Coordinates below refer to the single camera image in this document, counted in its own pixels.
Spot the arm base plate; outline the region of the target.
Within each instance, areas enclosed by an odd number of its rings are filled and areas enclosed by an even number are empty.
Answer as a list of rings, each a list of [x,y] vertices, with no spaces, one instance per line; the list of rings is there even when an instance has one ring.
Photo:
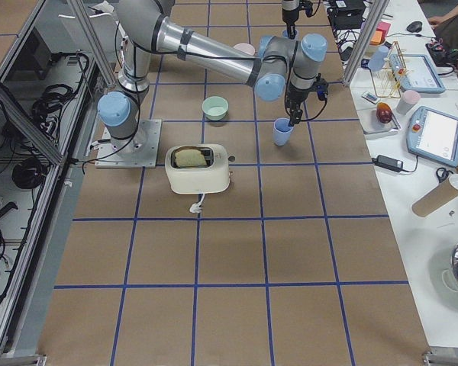
[[[100,169],[154,168],[161,127],[161,119],[141,120],[134,140],[120,152],[117,149],[122,145],[117,140],[101,144],[95,166]]]

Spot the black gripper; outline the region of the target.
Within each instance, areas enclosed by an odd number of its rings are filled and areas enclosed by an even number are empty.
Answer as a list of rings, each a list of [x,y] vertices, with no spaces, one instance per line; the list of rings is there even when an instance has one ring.
[[[307,100],[311,92],[316,92],[320,101],[325,101],[327,99],[327,81],[322,78],[321,75],[317,75],[312,81],[313,83],[309,88],[299,88],[292,82],[287,84],[284,100],[285,111],[289,117],[289,126],[295,126],[301,122],[302,110],[300,107],[301,104]]]

